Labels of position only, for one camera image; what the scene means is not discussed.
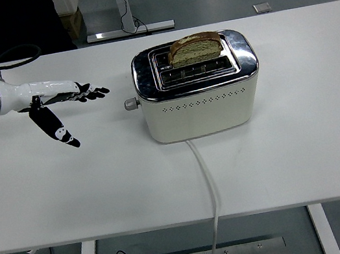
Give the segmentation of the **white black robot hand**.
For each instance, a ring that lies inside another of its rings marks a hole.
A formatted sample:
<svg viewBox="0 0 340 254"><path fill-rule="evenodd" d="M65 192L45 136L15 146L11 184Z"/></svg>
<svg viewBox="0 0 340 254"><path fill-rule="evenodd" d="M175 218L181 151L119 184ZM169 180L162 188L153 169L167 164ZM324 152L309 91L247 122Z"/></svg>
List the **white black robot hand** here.
<svg viewBox="0 0 340 254"><path fill-rule="evenodd" d="M79 147L80 141L64 127L61 120L48 108L58 102L87 102L104 98L109 89L93 84L69 80L33 82L12 85L0 81L0 115L10 111L27 112L29 118L50 138Z"/></svg>

